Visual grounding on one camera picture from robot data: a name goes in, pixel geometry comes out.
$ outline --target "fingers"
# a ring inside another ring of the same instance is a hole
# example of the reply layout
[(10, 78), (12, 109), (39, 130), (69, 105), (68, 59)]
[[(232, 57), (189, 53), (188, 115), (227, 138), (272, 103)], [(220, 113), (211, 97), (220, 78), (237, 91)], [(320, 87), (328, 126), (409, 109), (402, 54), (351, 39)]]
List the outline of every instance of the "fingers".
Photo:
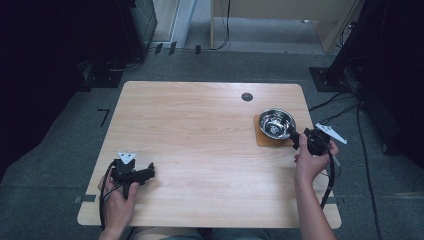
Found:
[(324, 155), (318, 156), (315, 159), (316, 159), (316, 161), (322, 162), (324, 168), (325, 168), (325, 166), (327, 166), (327, 164), (330, 163), (330, 157), (328, 156), (328, 154), (324, 154)]
[(330, 148), (331, 154), (337, 155), (339, 153), (339, 148), (337, 147), (337, 145), (332, 140), (330, 140), (329, 148)]
[(297, 159), (299, 159), (299, 154), (294, 155), (294, 162), (297, 163)]
[(104, 186), (104, 194), (107, 194), (111, 189), (113, 189), (113, 187), (115, 186), (113, 180), (112, 180), (112, 171), (109, 171), (107, 176), (103, 176), (102, 179), (100, 180), (99, 184), (97, 185), (97, 187), (99, 188), (99, 190), (101, 191), (103, 188), (103, 183), (105, 181), (105, 177), (106, 177), (106, 182), (105, 182), (105, 186)]
[(304, 133), (299, 136), (299, 155), (311, 155), (308, 150), (308, 138)]
[(138, 184), (137, 182), (134, 182), (134, 183), (131, 184), (130, 189), (128, 191), (128, 198), (127, 198), (128, 204), (130, 204), (130, 205), (135, 204), (135, 198), (137, 196), (139, 186), (140, 186), (140, 184)]

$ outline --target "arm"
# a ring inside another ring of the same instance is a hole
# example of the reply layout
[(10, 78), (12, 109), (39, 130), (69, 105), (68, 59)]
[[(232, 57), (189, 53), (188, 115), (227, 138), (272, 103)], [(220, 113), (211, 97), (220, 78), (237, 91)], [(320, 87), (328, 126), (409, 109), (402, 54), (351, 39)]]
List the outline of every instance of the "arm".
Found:
[[(295, 156), (297, 164), (294, 182), (302, 239), (336, 239), (312, 187), (315, 177), (325, 169), (330, 159), (327, 154), (312, 156), (307, 148), (305, 134), (300, 135), (299, 146), (300, 152)], [(332, 141), (330, 149), (333, 155), (338, 153), (337, 146)]]
[[(99, 189), (102, 187), (103, 178), (99, 183)], [(110, 173), (107, 176), (105, 194), (114, 187)], [(104, 203), (105, 229), (99, 236), (99, 240), (119, 239), (125, 228), (131, 222), (134, 214), (135, 198), (137, 195), (139, 184), (133, 183), (128, 192), (128, 199), (119, 190), (115, 190), (110, 194), (109, 199)]]

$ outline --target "cork trivet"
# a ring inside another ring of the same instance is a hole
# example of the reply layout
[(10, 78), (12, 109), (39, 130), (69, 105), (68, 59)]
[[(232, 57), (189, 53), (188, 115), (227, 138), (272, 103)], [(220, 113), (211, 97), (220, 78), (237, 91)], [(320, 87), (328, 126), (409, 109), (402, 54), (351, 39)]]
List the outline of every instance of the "cork trivet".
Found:
[(278, 146), (292, 146), (293, 141), (290, 139), (273, 139), (268, 137), (265, 133), (262, 132), (259, 127), (259, 115), (253, 117), (253, 122), (255, 124), (256, 132), (256, 143), (260, 147), (278, 147)]

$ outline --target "black tape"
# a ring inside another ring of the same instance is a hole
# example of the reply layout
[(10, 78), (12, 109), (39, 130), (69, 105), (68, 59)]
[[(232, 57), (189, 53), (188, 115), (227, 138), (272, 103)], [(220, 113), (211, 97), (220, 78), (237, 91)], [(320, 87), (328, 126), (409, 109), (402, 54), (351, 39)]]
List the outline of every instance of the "black tape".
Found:
[(160, 51), (162, 51), (162, 46), (163, 46), (163, 43), (156, 46), (155, 54), (158, 54), (158, 53), (160, 53)]
[(175, 47), (177, 46), (177, 41), (171, 43), (171, 48), (169, 49), (169, 55), (175, 53)]
[(105, 116), (103, 117), (103, 121), (102, 121), (102, 123), (100, 124), (100, 127), (103, 127), (103, 125), (105, 125), (105, 122), (106, 122), (106, 119), (107, 119), (107, 116), (109, 115), (109, 112), (110, 112), (110, 109), (97, 109), (97, 111), (100, 111), (100, 112), (106, 112), (106, 114), (105, 114)]
[(76, 196), (74, 199), (74, 203), (82, 203), (82, 202), (95, 202), (96, 195), (84, 195), (84, 196)]
[(328, 197), (327, 202), (325, 204), (338, 204), (337, 198), (335, 197)]
[(196, 45), (196, 55), (199, 55), (201, 51), (200, 45)]

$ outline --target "black cable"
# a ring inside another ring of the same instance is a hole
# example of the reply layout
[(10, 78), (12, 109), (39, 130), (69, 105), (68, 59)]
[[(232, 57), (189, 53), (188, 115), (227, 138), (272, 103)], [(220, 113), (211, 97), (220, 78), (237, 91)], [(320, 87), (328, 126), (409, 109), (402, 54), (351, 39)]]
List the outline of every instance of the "black cable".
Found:
[(331, 154), (328, 147), (327, 147), (327, 153), (328, 153), (328, 156), (330, 157), (330, 176), (328, 178), (327, 189), (325, 190), (324, 196), (322, 197), (322, 200), (321, 200), (321, 209), (324, 209), (324, 206), (327, 203), (328, 196), (330, 195), (331, 191), (333, 190), (335, 175), (336, 175), (335, 174), (336, 171), (334, 169), (333, 154)]
[(231, 0), (228, 0), (227, 23), (226, 23), (226, 27), (225, 27), (227, 34), (226, 34), (224, 42), (221, 44), (221, 46), (218, 47), (218, 48), (211, 48), (211, 50), (220, 50), (220, 49), (224, 48), (227, 45), (228, 41), (230, 40), (230, 27), (229, 27), (230, 9), (231, 9)]
[(110, 172), (110, 170), (111, 170), (111, 168), (112, 168), (113, 166), (115, 166), (115, 161), (113, 161), (113, 162), (111, 162), (111, 163), (109, 164), (109, 167), (108, 167), (108, 168), (107, 168), (107, 170), (106, 170), (105, 176), (103, 177), (103, 183), (102, 183), (102, 187), (101, 187), (101, 189), (100, 189), (100, 197), (99, 197), (99, 216), (100, 216), (100, 223), (102, 224), (102, 229), (103, 229), (103, 230), (105, 229), (105, 217), (104, 217), (104, 213), (103, 213), (103, 210), (104, 210), (103, 208), (104, 208), (104, 202), (105, 202), (105, 198), (106, 198), (106, 196), (103, 196), (103, 194), (104, 194), (105, 187), (106, 187), (107, 177), (109, 176), (109, 172)]
[(344, 100), (344, 99), (349, 99), (349, 98), (354, 98), (354, 97), (357, 97), (356, 94), (355, 94), (355, 96), (337, 98), (337, 99), (334, 99), (332, 102), (340, 101), (340, 100)]
[(109, 195), (112, 194), (113, 191), (115, 191), (116, 189), (120, 188), (122, 185), (116, 185), (114, 186), (108, 193), (106, 193), (106, 195), (103, 197), (104, 200), (109, 198)]
[[(337, 168), (338, 168), (338, 169), (340, 169), (340, 171), (337, 173), (337, 175), (335, 176), (335, 178), (340, 177), (340, 175), (342, 175), (342, 173), (343, 173), (343, 169), (342, 169), (342, 167), (341, 167), (341, 166), (338, 166)], [(330, 176), (330, 175), (327, 175), (327, 174), (325, 174), (325, 173), (323, 173), (323, 172), (320, 172), (319, 174), (324, 175), (324, 176), (326, 176), (326, 177)]]
[[(381, 25), (381, 29), (380, 29), (380, 37), (379, 37), (379, 40), (378, 40), (378, 43), (376, 44), (376, 46), (380, 46), (381, 45), (381, 42), (382, 42), (382, 39), (383, 39), (383, 33), (384, 33), (384, 25), (385, 25), (385, 22), (386, 22), (386, 15), (387, 15), (387, 9), (388, 9), (388, 5), (389, 5), (389, 0), (387, 0), (386, 1), (386, 6), (385, 6), (385, 9), (384, 9), (384, 15), (383, 15), (383, 19), (382, 19), (382, 25)], [(364, 55), (364, 56), (359, 56), (359, 57), (352, 57), (352, 58), (349, 58), (348, 60), (346, 60), (343, 64), (341, 64), (340, 66), (339, 66), (339, 68), (335, 71), (336, 73), (337, 72), (339, 72), (342, 68), (344, 68), (350, 61), (353, 61), (353, 60), (358, 60), (358, 59), (364, 59), (364, 58), (368, 58), (368, 57), (370, 57), (370, 56), (372, 56), (372, 55), (374, 55), (375, 53), (377, 52), (377, 50), (374, 50), (372, 53), (370, 53), (370, 54), (367, 54), (367, 55)]]
[(342, 48), (344, 46), (344, 32), (345, 32), (347, 26), (349, 26), (349, 24), (350, 23), (347, 23), (346, 26), (343, 28), (342, 33), (340, 33), (340, 36), (339, 36), (339, 45), (340, 45), (340, 48)]
[(366, 173), (367, 173), (368, 189), (369, 189), (370, 195), (371, 195), (371, 203), (372, 203), (372, 209), (373, 209), (373, 213), (374, 213), (375, 228), (376, 228), (376, 231), (377, 231), (378, 239), (381, 240), (382, 238), (381, 238), (381, 232), (380, 232), (380, 224), (378, 222), (378, 215), (377, 215), (377, 207), (376, 207), (376, 204), (375, 204), (374, 190), (373, 190), (372, 184), (371, 184), (371, 177), (370, 177), (370, 169), (369, 169), (369, 164), (368, 164), (367, 149), (365, 147), (365, 141), (364, 141), (364, 137), (362, 135), (361, 123), (359, 121), (359, 110), (360, 110), (360, 105), (358, 105), (358, 108), (357, 108), (356, 121), (358, 123), (359, 136), (361, 138), (362, 149), (364, 151), (365, 169), (366, 169)]
[(126, 240), (130, 240), (131, 239), (131, 236), (132, 236), (134, 230), (135, 230), (135, 227), (132, 227), (130, 233), (128, 233), (128, 236), (127, 236)]
[(323, 103), (320, 103), (320, 104), (318, 104), (317, 106), (311, 107), (310, 109), (308, 109), (308, 111), (309, 111), (309, 112), (311, 112), (311, 111), (313, 111), (313, 110), (315, 110), (315, 109), (318, 109), (318, 108), (320, 108), (320, 107), (324, 107), (325, 105), (329, 104), (330, 102), (334, 102), (334, 101), (338, 101), (338, 100), (342, 100), (342, 99), (350, 98), (350, 97), (346, 97), (346, 98), (335, 99), (336, 97), (338, 97), (338, 96), (340, 96), (340, 95), (342, 95), (342, 94), (344, 94), (344, 93), (347, 93), (347, 92), (340, 92), (340, 93), (337, 93), (336, 95), (334, 95), (333, 97), (331, 97), (331, 98), (330, 98), (330, 99), (328, 99), (327, 101), (325, 101), (325, 102), (323, 102)]
[(129, 68), (118, 68), (118, 69), (111, 69), (110, 68), (109, 71), (110, 72), (126, 72), (126, 71), (131, 71), (131, 70), (134, 70), (134, 69), (138, 68), (141, 65), (141, 63), (143, 62), (143, 60), (144, 60), (144, 58), (140, 58), (140, 60), (134, 66), (129, 67)]
[[(348, 67), (346, 67), (346, 73), (348, 75), (346, 85), (348, 85), (351, 89), (355, 89), (356, 92), (352, 92), (352, 93), (355, 94), (355, 95), (358, 95), (359, 82), (358, 82), (358, 77), (356, 76), (355, 71), (353, 70), (352, 67), (348, 66)], [(349, 84), (349, 82), (354, 82), (356, 85), (352, 86), (351, 84)]]
[(347, 112), (349, 112), (349, 111), (352, 111), (352, 110), (353, 110), (353, 109), (355, 109), (355, 107), (357, 107), (357, 106), (359, 106), (359, 104), (355, 104), (355, 105), (353, 105), (353, 106), (350, 106), (350, 107), (346, 108), (345, 110), (341, 111), (340, 113), (338, 113), (338, 114), (336, 114), (336, 115), (334, 115), (334, 116), (331, 116), (331, 117), (329, 117), (329, 118), (326, 118), (326, 119), (323, 119), (323, 120), (319, 121), (319, 123), (320, 123), (320, 124), (323, 124), (323, 125), (328, 124), (328, 123), (329, 123), (331, 120), (333, 120), (334, 118), (337, 118), (337, 117), (341, 116), (341, 115), (342, 115), (342, 114), (344, 114), (344, 113), (347, 113)]

